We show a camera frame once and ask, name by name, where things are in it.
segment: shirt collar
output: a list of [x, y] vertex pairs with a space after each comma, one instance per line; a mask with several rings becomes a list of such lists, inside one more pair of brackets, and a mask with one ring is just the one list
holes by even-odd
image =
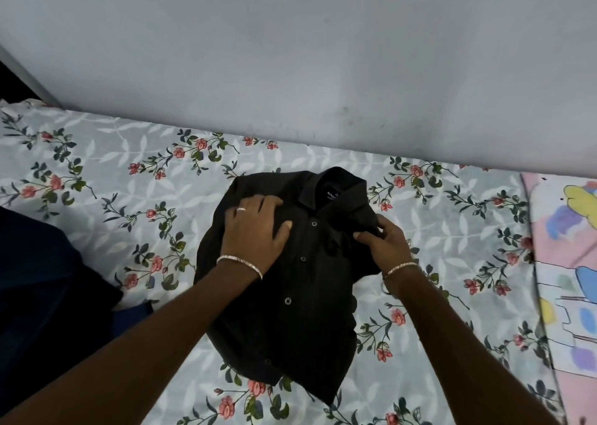
[[347, 172], [342, 167], [332, 167], [323, 172], [312, 174], [298, 197], [300, 203], [312, 210], [316, 210], [315, 191], [317, 184], [323, 177], [333, 179], [336, 184], [341, 186], [341, 190], [338, 197], [317, 212], [318, 215], [323, 217], [323, 215], [330, 212], [334, 214], [338, 212], [350, 213], [369, 203], [367, 182], [351, 172]]

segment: white wall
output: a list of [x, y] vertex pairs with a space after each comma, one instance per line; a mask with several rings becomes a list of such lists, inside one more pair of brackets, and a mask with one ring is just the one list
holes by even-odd
[[0, 0], [70, 108], [597, 176], [597, 0]]

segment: silver bangle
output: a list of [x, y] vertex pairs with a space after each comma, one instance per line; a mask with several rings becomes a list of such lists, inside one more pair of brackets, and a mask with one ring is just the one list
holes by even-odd
[[420, 268], [419, 263], [416, 263], [415, 261], [409, 261], [407, 263], [402, 263], [401, 265], [398, 266], [394, 266], [392, 269], [390, 269], [387, 274], [384, 276], [384, 278], [388, 277], [390, 274], [398, 271], [399, 269], [402, 269], [406, 266], [416, 266], [417, 268]]
[[259, 278], [263, 278], [263, 274], [261, 273], [259, 268], [256, 267], [253, 263], [249, 263], [247, 260], [243, 260], [242, 258], [238, 258], [237, 256], [234, 256], [234, 255], [222, 255], [222, 256], [220, 256], [220, 258], [218, 258], [215, 261], [215, 264], [220, 263], [220, 260], [234, 260], [234, 261], [237, 261], [238, 263], [243, 263], [244, 265], [249, 266], [257, 274], [259, 274]]

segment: forearm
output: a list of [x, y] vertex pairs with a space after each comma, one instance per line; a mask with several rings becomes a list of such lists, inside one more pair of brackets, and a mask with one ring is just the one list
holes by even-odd
[[205, 278], [14, 408], [0, 425], [139, 424], [207, 327], [255, 279], [222, 262]]
[[558, 423], [418, 269], [403, 269], [386, 283], [408, 310], [458, 425]]

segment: bedsheet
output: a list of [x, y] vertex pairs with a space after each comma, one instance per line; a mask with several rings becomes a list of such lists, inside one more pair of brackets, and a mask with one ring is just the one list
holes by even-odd
[[541, 314], [570, 425], [597, 421], [597, 180], [523, 174]]
[[[563, 418], [518, 173], [163, 126], [38, 101], [4, 104], [1, 116], [0, 205], [64, 230], [86, 264], [123, 289], [120, 307], [151, 301], [157, 308], [192, 284], [198, 244], [235, 176], [341, 166], [365, 178], [371, 206], [404, 229], [429, 280], [487, 350]], [[408, 312], [382, 292], [378, 276], [360, 280], [354, 295], [358, 353], [332, 406], [287, 378], [264, 385], [239, 376], [203, 338], [145, 423], [453, 423]], [[333, 351], [322, 348], [322, 357]]]

